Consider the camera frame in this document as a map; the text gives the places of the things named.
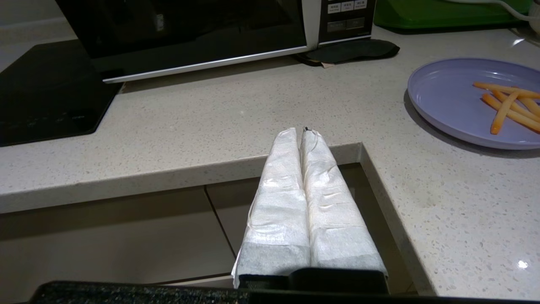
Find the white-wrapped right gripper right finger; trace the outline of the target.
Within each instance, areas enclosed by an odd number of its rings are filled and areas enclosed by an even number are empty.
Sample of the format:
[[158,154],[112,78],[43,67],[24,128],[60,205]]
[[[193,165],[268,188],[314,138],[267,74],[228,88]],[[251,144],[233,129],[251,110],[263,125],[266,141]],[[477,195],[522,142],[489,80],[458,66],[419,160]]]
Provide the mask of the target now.
[[311,264],[322,279],[355,293],[388,292],[388,273],[335,158],[322,135],[301,142]]

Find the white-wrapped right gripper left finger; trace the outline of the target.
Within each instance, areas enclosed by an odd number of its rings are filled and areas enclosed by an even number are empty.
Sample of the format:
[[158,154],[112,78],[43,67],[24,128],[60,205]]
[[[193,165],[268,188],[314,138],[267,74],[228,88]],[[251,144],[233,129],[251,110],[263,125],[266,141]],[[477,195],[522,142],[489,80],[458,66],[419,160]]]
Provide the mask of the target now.
[[231,275],[287,276],[311,265],[308,204],[295,128],[278,133],[249,208]]

